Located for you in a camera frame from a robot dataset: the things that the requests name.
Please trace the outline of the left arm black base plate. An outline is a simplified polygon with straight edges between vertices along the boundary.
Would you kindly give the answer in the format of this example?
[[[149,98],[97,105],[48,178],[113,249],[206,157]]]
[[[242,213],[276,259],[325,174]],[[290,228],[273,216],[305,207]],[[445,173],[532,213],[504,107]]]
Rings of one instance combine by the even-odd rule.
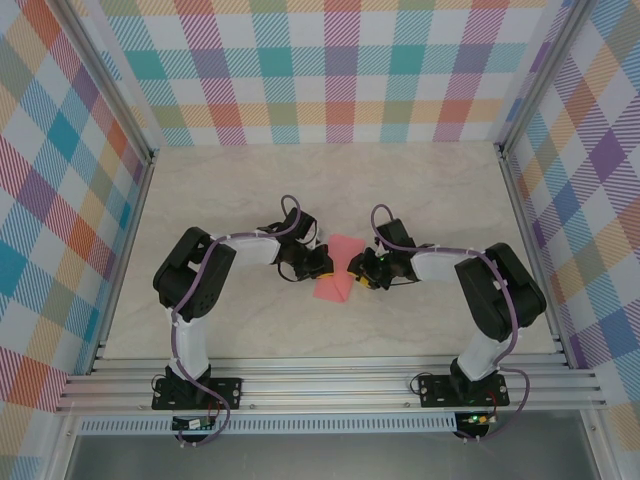
[[[217,393],[231,410],[240,407],[242,380],[240,378],[205,378],[201,383]],[[210,393],[196,387],[180,377],[159,376],[152,380],[151,409],[164,410],[208,410],[224,408],[223,403]]]

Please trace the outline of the aluminium frame post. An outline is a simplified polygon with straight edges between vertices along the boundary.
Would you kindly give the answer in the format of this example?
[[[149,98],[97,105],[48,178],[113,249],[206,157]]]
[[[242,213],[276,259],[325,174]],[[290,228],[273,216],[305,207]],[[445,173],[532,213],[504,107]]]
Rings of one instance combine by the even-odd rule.
[[[144,159],[144,163],[152,165],[154,163],[154,149],[144,138],[138,122],[121,95],[113,76],[84,28],[80,17],[75,13],[68,0],[45,1],[68,35],[97,88],[104,95],[127,138]]]
[[[548,0],[489,133],[501,158],[524,134],[598,0]]]

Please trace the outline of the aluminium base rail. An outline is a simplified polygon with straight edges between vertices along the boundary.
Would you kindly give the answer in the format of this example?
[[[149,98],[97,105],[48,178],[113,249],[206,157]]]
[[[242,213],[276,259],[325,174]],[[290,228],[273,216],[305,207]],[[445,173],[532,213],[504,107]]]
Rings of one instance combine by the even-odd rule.
[[[243,413],[372,413],[416,411],[408,382],[417,373],[445,374],[449,356],[214,359],[212,373],[243,380]],[[151,380],[163,359],[97,359],[89,375],[68,378],[58,413],[147,413]],[[502,372],[511,409],[601,409],[594,372],[572,369],[563,354],[516,354]]]

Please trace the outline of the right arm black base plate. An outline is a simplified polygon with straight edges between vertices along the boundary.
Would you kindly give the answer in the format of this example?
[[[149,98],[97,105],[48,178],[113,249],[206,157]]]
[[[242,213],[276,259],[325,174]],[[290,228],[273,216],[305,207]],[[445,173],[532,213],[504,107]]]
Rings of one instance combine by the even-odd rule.
[[[505,378],[497,373],[476,382],[463,381],[461,386],[456,386],[449,375],[421,375],[418,387],[423,408],[510,405]]]

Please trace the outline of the pink paper sheet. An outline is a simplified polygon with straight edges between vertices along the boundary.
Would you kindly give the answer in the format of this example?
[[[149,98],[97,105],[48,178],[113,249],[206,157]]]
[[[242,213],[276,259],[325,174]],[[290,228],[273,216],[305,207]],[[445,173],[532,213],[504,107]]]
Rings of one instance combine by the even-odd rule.
[[[334,276],[316,280],[313,296],[320,300],[344,303],[348,300],[355,278],[348,273],[353,257],[364,251],[365,240],[333,234],[329,237],[328,252],[334,264]]]

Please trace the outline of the aluminium side rail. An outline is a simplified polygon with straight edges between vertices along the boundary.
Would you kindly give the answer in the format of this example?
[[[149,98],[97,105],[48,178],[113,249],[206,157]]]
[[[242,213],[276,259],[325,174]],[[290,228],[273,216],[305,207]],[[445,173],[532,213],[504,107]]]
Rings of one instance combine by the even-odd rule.
[[[532,269],[532,276],[537,281],[547,300],[547,310],[545,315],[550,332],[553,338],[555,340],[558,340],[560,343],[560,352],[564,354],[566,365],[569,368],[574,368],[575,358],[571,351],[570,345],[568,345],[566,341],[566,331],[561,322],[558,305],[553,295],[548,278],[545,275],[542,255],[538,248],[537,239],[535,237],[533,227],[531,226],[527,218],[524,201],[518,190],[518,186],[516,184],[514,174],[511,170],[508,156],[501,150],[501,146],[499,144],[494,144],[493,147],[512,204],[512,209],[516,218],[516,222],[518,224],[520,235],[524,243],[527,258]]]
[[[105,311],[102,314],[97,330],[95,331],[94,338],[89,344],[90,349],[88,351],[88,356],[82,364],[82,375],[89,375],[92,372],[94,361],[98,356],[98,350],[108,340],[159,153],[159,149],[152,150],[150,152],[149,159],[145,163],[139,194],[128,223],[126,237],[123,243],[123,250],[118,263],[116,264],[114,279],[107,298]]]

